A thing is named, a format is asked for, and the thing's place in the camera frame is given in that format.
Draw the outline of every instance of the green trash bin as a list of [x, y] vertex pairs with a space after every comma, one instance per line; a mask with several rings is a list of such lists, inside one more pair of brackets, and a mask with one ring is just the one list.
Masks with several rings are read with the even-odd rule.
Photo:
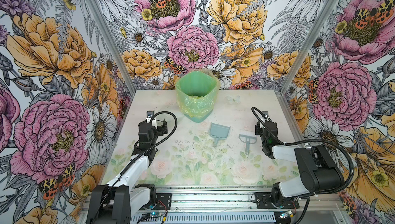
[[220, 81], [207, 69], [192, 71], [175, 85], [181, 112], [200, 123], [213, 111], [220, 89]]

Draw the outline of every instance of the table surface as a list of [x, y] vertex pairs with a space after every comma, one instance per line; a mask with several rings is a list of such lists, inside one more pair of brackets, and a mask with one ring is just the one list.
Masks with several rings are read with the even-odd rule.
[[[138, 123], [147, 111], [170, 111], [178, 120], [175, 133], [160, 144], [151, 166], [143, 173], [138, 183], [155, 185], [272, 185], [298, 175], [297, 165], [283, 160], [272, 160], [262, 152], [262, 142], [250, 145], [245, 153], [245, 143], [240, 141], [240, 130], [254, 131], [257, 119], [251, 107], [268, 111], [277, 122], [279, 139], [294, 142], [291, 130], [273, 90], [220, 90], [214, 110], [201, 123], [184, 116], [178, 107], [175, 90], [137, 90], [125, 123], [119, 134], [110, 163], [102, 183], [108, 182], [130, 160], [133, 145], [138, 140]], [[169, 132], [174, 121], [166, 118]], [[230, 133], [213, 147], [209, 135], [211, 122], [229, 126]]]

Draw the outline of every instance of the yellow translucent plastic bag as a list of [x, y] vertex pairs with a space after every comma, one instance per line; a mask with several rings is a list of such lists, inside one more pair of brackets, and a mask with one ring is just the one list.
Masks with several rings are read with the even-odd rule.
[[181, 112], [194, 122], [202, 122], [212, 112], [219, 89], [220, 81], [207, 69], [186, 74], [175, 85]]

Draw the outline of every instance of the floral tablecloth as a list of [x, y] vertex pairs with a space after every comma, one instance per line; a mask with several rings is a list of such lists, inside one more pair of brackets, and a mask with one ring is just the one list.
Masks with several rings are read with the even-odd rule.
[[[138, 140], [138, 123], [150, 110], [173, 112], [178, 127], [170, 139], [157, 147], [155, 159], [138, 183], [272, 185], [297, 176], [295, 163], [265, 156], [259, 137], [250, 145], [250, 153], [245, 153], [245, 143], [240, 141], [239, 134], [240, 130], [254, 131], [257, 120], [251, 112], [252, 106], [269, 111], [277, 122], [279, 138], [294, 142], [273, 90], [220, 90], [213, 112], [202, 123], [194, 123], [180, 112], [174, 90], [137, 91], [102, 182], [108, 182], [128, 163]], [[171, 116], [157, 117], [163, 118], [170, 131], [174, 121]], [[231, 127], [228, 138], [220, 140], [217, 147], [213, 147], [214, 140], [208, 133], [211, 122]]]

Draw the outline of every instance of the plastic bag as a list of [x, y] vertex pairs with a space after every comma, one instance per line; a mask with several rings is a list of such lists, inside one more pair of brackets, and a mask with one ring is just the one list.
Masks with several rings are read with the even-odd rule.
[[211, 71], [199, 69], [180, 78], [175, 89], [181, 112], [192, 121], [200, 123], [214, 108], [220, 81]]

